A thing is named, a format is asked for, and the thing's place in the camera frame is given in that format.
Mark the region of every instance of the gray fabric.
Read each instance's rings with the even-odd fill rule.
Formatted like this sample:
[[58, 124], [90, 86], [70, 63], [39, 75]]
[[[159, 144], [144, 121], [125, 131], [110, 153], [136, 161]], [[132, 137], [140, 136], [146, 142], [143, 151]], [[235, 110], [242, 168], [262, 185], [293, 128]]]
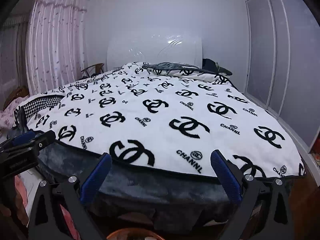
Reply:
[[[19, 134], [18, 130], [9, 132], [10, 137]], [[39, 170], [53, 183], [79, 175], [97, 158], [53, 143], [40, 151], [39, 160]], [[212, 219], [224, 222], [233, 212], [233, 205], [221, 185], [116, 163], [99, 191], [91, 206], [96, 215], [118, 217], [140, 212], [150, 218], [156, 230], [166, 232], [187, 233], [196, 224], [203, 225]]]

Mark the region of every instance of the sliding door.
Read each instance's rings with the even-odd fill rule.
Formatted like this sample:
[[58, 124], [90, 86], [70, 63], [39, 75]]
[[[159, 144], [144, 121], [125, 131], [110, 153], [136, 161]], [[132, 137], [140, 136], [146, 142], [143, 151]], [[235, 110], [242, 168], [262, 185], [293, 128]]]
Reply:
[[320, 27], [303, 0], [248, 0], [246, 95], [309, 151], [320, 126]]

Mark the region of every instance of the sheer curtain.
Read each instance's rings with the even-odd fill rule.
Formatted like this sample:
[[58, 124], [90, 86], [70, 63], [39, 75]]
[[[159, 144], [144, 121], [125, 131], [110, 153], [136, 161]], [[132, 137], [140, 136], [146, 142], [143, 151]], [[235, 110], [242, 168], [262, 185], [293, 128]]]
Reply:
[[31, 95], [81, 78], [86, 0], [36, 0], [27, 35], [27, 77]]
[[27, 86], [25, 48], [29, 13], [11, 15], [0, 30], [0, 110], [18, 86]]

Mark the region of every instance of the black and white blanket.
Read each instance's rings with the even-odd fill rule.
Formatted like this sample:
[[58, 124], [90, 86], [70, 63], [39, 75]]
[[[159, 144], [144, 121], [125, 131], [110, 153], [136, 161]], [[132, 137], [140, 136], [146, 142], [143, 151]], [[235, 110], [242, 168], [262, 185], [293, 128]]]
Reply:
[[219, 149], [256, 177], [304, 174], [276, 119], [226, 77], [190, 66], [129, 63], [32, 96], [16, 116], [60, 143], [135, 166], [216, 177], [210, 155]]

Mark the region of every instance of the blue gripper pad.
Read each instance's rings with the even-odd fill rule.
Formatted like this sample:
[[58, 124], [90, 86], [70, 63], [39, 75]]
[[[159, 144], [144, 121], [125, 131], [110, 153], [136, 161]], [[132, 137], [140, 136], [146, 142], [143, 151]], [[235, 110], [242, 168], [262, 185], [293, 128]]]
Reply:
[[111, 169], [111, 164], [112, 159], [110, 154], [105, 154], [82, 184], [80, 188], [80, 202], [82, 205], [89, 205], [93, 202], [94, 197]]
[[227, 164], [219, 156], [216, 151], [211, 153], [210, 157], [211, 167], [216, 173], [224, 191], [226, 192], [229, 200], [235, 204], [239, 204], [242, 200], [241, 187], [236, 178], [231, 173]]
[[36, 134], [33, 131], [26, 132], [12, 140], [12, 145], [13, 146], [18, 146], [24, 143], [28, 143], [32, 139], [36, 137]]

